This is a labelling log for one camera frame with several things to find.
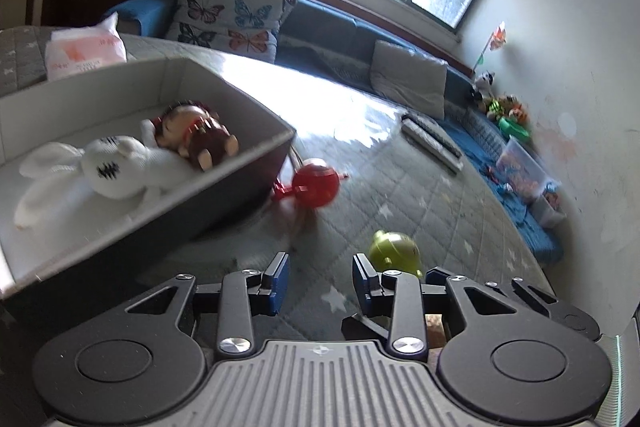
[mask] gray cushion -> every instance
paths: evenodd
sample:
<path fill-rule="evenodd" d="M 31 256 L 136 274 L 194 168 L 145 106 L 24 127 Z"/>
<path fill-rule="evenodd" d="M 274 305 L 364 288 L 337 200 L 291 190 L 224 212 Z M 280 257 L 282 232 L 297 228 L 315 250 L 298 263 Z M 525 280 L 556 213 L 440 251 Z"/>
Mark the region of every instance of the gray cushion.
<path fill-rule="evenodd" d="M 376 41 L 370 70 L 371 86 L 391 100 L 442 120 L 446 78 L 446 61 Z"/>

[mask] green toy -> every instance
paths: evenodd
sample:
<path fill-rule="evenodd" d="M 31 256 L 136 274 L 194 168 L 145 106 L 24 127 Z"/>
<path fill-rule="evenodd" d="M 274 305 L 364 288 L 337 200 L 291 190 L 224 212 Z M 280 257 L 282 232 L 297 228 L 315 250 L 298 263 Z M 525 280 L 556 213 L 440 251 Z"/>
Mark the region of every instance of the green toy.
<path fill-rule="evenodd" d="M 408 235 L 378 230 L 369 248 L 369 260 L 378 272 L 400 270 L 422 279 L 420 250 Z"/>
<path fill-rule="evenodd" d="M 523 126 L 512 122 L 508 118 L 502 118 L 498 122 L 498 127 L 506 139 L 513 136 L 519 142 L 526 143 L 531 138 L 529 131 L 527 131 Z"/>

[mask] doll head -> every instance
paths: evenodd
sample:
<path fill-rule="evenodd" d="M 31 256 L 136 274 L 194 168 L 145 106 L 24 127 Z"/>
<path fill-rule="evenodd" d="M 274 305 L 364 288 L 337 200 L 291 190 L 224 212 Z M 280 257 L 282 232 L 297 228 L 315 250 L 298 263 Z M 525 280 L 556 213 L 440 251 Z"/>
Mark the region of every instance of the doll head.
<path fill-rule="evenodd" d="M 209 108 L 203 103 L 193 100 L 173 103 L 154 121 L 158 146 L 177 151 L 189 126 L 210 116 Z"/>
<path fill-rule="evenodd" d="M 238 139 L 213 118 L 193 123 L 186 134 L 189 160 L 203 171 L 219 164 L 225 155 L 238 154 Z"/>

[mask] white bag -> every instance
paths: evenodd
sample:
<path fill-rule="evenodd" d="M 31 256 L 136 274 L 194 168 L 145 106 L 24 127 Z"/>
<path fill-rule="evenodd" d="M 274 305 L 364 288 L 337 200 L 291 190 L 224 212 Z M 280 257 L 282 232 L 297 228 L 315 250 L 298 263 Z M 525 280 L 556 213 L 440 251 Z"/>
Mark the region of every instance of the white bag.
<path fill-rule="evenodd" d="M 127 62 L 124 43 L 116 31 L 118 13 L 96 26 L 57 30 L 47 42 L 47 78 L 57 80 L 70 74 Z"/>

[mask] plastic storage container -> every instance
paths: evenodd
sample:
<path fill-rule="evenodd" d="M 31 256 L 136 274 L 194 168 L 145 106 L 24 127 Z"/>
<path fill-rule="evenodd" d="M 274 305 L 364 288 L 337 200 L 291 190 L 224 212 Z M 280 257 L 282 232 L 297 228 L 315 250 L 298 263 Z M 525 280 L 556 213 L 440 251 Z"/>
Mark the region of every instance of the plastic storage container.
<path fill-rule="evenodd" d="M 546 184 L 555 182 L 513 136 L 502 150 L 495 166 L 525 203 L 535 201 Z"/>
<path fill-rule="evenodd" d="M 561 208 L 555 210 L 544 196 L 529 205 L 529 212 L 543 229 L 552 229 L 566 217 Z"/>

